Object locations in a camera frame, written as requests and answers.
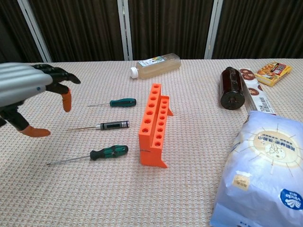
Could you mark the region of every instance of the robotic hand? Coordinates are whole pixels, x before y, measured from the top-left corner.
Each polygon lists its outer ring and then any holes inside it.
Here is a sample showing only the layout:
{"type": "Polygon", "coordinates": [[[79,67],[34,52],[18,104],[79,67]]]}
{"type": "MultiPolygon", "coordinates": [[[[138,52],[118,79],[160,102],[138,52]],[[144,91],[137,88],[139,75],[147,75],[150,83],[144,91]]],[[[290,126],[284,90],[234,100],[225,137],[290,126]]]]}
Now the robotic hand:
{"type": "Polygon", "coordinates": [[[63,108],[71,110],[71,91],[60,84],[68,80],[75,84],[81,81],[65,70],[47,64],[25,65],[22,63],[0,64],[0,127],[8,121],[19,132],[30,137],[48,136],[46,129],[36,129],[29,125],[25,118],[18,113],[18,106],[27,98],[51,91],[62,96],[63,108]]]}

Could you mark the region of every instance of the orange tool holder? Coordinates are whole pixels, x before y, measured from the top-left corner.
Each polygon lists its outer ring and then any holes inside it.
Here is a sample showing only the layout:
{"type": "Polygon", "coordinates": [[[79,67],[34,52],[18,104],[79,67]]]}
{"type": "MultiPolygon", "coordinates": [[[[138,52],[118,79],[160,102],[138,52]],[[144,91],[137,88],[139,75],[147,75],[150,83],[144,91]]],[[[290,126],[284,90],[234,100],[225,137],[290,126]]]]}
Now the orange tool holder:
{"type": "Polygon", "coordinates": [[[139,130],[142,165],[167,168],[161,158],[167,116],[173,116],[169,96],[161,95],[161,84],[153,84],[139,130]]]}

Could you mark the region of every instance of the bottle cap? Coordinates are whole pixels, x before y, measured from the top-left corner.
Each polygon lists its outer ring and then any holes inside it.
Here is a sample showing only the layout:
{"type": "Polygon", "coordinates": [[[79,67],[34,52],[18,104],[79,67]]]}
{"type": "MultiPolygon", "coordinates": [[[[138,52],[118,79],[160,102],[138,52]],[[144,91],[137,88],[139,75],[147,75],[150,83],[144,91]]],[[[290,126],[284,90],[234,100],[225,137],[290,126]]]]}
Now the bottle cap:
{"type": "Polygon", "coordinates": [[[131,67],[131,78],[138,78],[139,74],[138,74],[138,70],[136,67],[131,67]]]}

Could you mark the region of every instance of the beige tablecloth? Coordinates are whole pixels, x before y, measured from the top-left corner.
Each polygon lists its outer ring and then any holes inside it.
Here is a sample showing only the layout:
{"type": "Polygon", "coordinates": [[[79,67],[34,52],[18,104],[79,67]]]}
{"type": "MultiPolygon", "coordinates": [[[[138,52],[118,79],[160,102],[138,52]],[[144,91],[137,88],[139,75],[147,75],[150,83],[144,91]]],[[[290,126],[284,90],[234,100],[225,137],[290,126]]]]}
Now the beige tablecloth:
{"type": "MultiPolygon", "coordinates": [[[[51,63],[82,83],[64,82],[72,90],[69,113],[61,96],[50,92],[20,107],[50,136],[30,138],[10,124],[0,129],[0,226],[209,226],[229,149],[248,115],[244,106],[220,106],[220,74],[228,66],[256,71],[271,60],[182,60],[180,70],[148,80],[129,78],[134,61],[51,63]],[[167,169],[139,162],[138,130],[153,83],[162,84],[174,113],[163,145],[167,169]],[[137,106],[86,107],[127,97],[137,106]],[[129,129],[64,131],[122,120],[130,121],[129,129]],[[115,144],[127,145],[128,154],[46,165],[115,144]]],[[[303,60],[277,61],[294,69],[263,89],[279,115],[303,121],[303,60]]]]}

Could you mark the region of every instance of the dark brown curtain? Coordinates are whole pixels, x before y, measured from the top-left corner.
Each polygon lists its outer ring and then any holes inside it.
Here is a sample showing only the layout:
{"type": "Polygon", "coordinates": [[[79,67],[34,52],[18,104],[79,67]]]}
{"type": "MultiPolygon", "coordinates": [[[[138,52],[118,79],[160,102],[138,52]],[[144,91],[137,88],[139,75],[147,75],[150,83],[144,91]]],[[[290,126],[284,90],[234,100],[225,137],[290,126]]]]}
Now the dark brown curtain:
{"type": "Polygon", "coordinates": [[[302,58],[301,0],[224,0],[214,59],[302,58]]]}
{"type": "Polygon", "coordinates": [[[17,0],[0,0],[0,63],[41,62],[17,0]]]}
{"type": "Polygon", "coordinates": [[[133,59],[204,58],[213,0],[129,0],[133,59]]]}
{"type": "Polygon", "coordinates": [[[53,61],[124,60],[116,0],[29,0],[53,61]]]}

